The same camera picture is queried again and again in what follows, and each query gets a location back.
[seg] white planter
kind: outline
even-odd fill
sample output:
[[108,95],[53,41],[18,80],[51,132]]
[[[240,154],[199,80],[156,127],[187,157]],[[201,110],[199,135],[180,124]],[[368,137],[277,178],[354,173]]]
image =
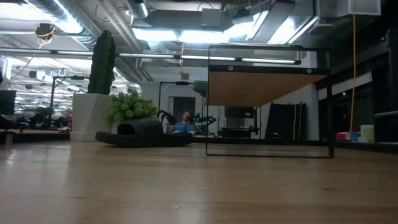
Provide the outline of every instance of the white planter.
[[111,106],[111,97],[102,94],[73,95],[72,141],[96,141],[97,131],[111,130],[111,123],[105,120]]

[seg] man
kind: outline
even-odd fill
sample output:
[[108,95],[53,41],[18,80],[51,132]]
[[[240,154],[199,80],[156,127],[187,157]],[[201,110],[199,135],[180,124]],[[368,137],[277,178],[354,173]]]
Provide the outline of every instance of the man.
[[182,121],[175,123],[175,127],[171,130],[172,133],[193,133],[195,131],[195,124],[192,123],[192,114],[186,111],[182,115]]

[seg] white container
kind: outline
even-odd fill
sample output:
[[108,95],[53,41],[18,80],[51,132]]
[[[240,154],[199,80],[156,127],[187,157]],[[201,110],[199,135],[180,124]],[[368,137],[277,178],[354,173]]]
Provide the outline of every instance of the white container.
[[73,95],[73,126],[70,133],[72,141],[96,141],[98,131],[110,132],[111,123],[105,116],[111,106],[111,97],[102,94]]
[[374,143],[374,126],[361,125],[361,138],[364,142]]

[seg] door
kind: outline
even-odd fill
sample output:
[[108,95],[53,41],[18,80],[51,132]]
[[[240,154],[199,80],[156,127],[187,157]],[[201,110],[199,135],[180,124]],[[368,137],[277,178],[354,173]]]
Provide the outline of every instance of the door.
[[195,97],[173,97],[173,115],[176,122],[182,121],[182,115],[184,112],[191,112],[192,115],[195,114]]

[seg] green plant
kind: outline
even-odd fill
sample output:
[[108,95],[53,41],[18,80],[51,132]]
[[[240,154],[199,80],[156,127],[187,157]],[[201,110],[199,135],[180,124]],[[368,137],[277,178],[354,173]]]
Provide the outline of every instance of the green plant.
[[39,113],[43,116],[53,115],[54,109],[51,107],[46,107],[46,108],[41,109]]
[[106,116],[110,122],[150,118],[157,113],[153,101],[140,98],[137,91],[133,91],[130,95],[119,93],[118,96],[111,97],[112,105]]
[[116,46],[109,31],[104,31],[97,39],[91,64],[88,93],[109,95],[113,79]]

